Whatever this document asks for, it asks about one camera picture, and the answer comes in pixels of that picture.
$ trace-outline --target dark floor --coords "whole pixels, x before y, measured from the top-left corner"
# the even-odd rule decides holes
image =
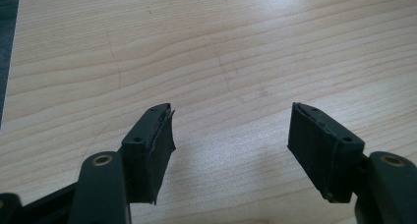
[[[0,0],[0,128],[19,0]]]

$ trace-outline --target screw hole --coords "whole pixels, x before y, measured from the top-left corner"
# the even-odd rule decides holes
[[[346,142],[352,142],[353,141],[353,139],[352,138],[342,138],[344,141],[346,141]]]
[[[402,167],[405,165],[404,161],[402,161],[399,158],[396,158],[394,156],[389,156],[389,155],[383,155],[381,156],[381,160],[391,166],[395,166],[395,167]]]
[[[92,165],[94,166],[103,166],[106,165],[107,163],[110,163],[111,160],[113,160],[113,157],[110,155],[100,155],[97,156],[93,161],[92,161]]]
[[[134,142],[140,142],[140,141],[142,141],[142,138],[133,138],[133,141]]]

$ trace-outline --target black plastic part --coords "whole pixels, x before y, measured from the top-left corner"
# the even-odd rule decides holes
[[[117,152],[90,156],[80,171],[68,223],[131,223],[125,188]]]
[[[66,223],[76,183],[24,207],[24,223]]]
[[[385,223],[417,223],[417,168],[388,152],[369,157],[367,181]]]
[[[384,223],[372,189],[368,183],[369,158],[362,155],[359,164],[353,167],[352,185],[353,192],[358,196],[355,205],[355,215],[358,224]]]
[[[156,203],[171,153],[172,115],[169,103],[149,109],[122,140],[122,156],[129,202]]]
[[[17,219],[22,213],[22,204],[15,194],[0,195],[0,223],[19,223]]]
[[[351,169],[365,143],[320,109],[293,103],[288,148],[323,198],[349,202]]]
[[[172,116],[169,103],[149,109],[123,139],[117,153],[98,153],[85,161],[77,183],[24,207],[17,195],[0,194],[0,224],[68,223],[70,213],[72,223],[89,223],[98,216],[93,223],[129,223],[130,202],[156,203],[175,150]],[[104,170],[88,163],[100,154],[115,159]]]

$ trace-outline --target wood grain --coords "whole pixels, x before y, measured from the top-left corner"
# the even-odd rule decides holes
[[[21,0],[0,191],[29,203],[171,102],[178,149],[134,223],[355,223],[286,148],[314,105],[417,163],[417,0]]]

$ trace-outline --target light wood surface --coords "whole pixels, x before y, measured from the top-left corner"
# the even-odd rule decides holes
[[[417,163],[416,53],[417,0],[21,0],[0,192],[73,183],[171,102],[178,149],[134,223],[355,223],[287,149],[291,104]]]

